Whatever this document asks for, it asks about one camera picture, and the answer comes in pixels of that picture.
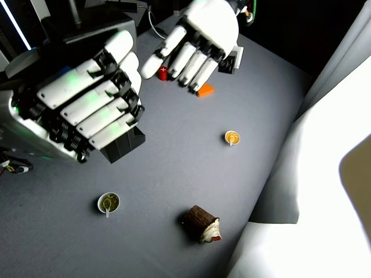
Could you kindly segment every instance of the bowl of green food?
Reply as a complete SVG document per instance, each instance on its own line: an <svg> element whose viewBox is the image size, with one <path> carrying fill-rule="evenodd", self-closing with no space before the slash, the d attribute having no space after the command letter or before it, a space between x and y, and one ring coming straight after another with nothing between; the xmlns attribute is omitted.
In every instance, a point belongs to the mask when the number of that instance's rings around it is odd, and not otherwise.
<svg viewBox="0 0 371 278"><path fill-rule="evenodd" d="M101 213L106 213L106 208L104 207L103 203L106 199L109 199L111 202L108 202L110 203L110 214L111 213L114 213L115 211L117 211L119 205L120 205L120 197L114 193L114 192L108 192L108 193L105 193L103 194L102 196L99 197L99 200L98 200L98 209Z"/></svg>

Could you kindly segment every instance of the dark background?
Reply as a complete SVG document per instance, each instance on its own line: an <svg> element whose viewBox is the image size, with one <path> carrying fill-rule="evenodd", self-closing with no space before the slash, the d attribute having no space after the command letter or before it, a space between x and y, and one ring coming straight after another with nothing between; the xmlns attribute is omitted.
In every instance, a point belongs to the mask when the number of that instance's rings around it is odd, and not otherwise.
<svg viewBox="0 0 371 278"><path fill-rule="evenodd" d="M33 43L41 40L41 26L32 13L27 12L32 7L30 0L6 0L6 2L12 10L17 11L14 16L22 30L27 33L25 35L28 41ZM50 14L62 16L65 20L68 18L66 17L67 0L45 0L45 2ZM76 2L82 8L86 1L76 0ZM174 10L186 7L191 0L146 2L152 5L155 23L159 23L171 16ZM257 0L255 22L247 27L243 16L240 16L240 33L316 77L330 59L364 3L365 0ZM4 16L2 7L0 7L0 17L4 18L1 15ZM24 20L25 17L28 21L32 21L31 24ZM141 34L149 28L148 17L144 16L137 33ZM13 31L11 26L6 26L6 23L0 21L0 35L5 34L9 37ZM18 53L24 51L22 45L13 47ZM8 58L14 56L9 52Z"/></svg>

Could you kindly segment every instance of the white bowl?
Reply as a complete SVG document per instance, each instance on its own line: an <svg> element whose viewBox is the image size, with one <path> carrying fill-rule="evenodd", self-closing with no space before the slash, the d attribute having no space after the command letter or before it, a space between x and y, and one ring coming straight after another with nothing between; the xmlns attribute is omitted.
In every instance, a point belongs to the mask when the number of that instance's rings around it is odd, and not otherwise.
<svg viewBox="0 0 371 278"><path fill-rule="evenodd" d="M118 207L120 206L120 197L119 197L115 192L107 192L107 193L103 194L102 196L100 196L99 199L98 199L98 204L97 204L97 205L98 205L98 209L99 209L99 211L100 211L101 213L106 213L106 211L101 209L101 207L100 207L100 202L101 202L101 201L102 201L102 200L103 200L107 195L111 195L111 194L115 195L115 196L118 198L118 206L117 206L117 208L116 208L115 210L110 211L110 213L114 213L115 211L117 211Z"/></svg>
<svg viewBox="0 0 371 278"><path fill-rule="evenodd" d="M228 134L229 132L234 132L234 133L236 133L236 134L238 135L239 140L238 140L237 143L230 143L230 142L227 140L227 134ZM224 139L225 139L225 141L226 141L226 143L227 143L228 145L233 146L233 145L237 145L237 144L241 141L241 136L238 134L238 132L236 132L236 131L234 131L234 130L229 130L229 131L227 131L227 132L225 133L225 135L224 135Z"/></svg>

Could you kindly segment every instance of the chocolate cake roll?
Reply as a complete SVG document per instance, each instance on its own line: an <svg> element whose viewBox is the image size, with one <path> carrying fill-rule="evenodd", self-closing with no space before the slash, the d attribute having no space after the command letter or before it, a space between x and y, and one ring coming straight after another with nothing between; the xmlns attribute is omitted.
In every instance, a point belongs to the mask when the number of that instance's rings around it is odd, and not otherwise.
<svg viewBox="0 0 371 278"><path fill-rule="evenodd" d="M221 240L219 218L199 206L194 206L184 215L182 224L189 236L200 243Z"/></svg>

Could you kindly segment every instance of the brown log-shaped object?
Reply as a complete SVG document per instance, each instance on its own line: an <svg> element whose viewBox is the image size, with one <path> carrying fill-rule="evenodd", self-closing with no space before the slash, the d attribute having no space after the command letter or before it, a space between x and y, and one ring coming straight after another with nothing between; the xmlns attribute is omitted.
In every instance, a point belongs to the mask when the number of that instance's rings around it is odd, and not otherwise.
<svg viewBox="0 0 371 278"><path fill-rule="evenodd" d="M218 222L217 233L215 237L211 237L209 240L201 240L201 237L205 230L214 222ZM190 238L200 242L211 242L220 240L219 234L219 218L214 217L207 211L203 210L199 206L192 207L183 217L183 225Z"/></svg>

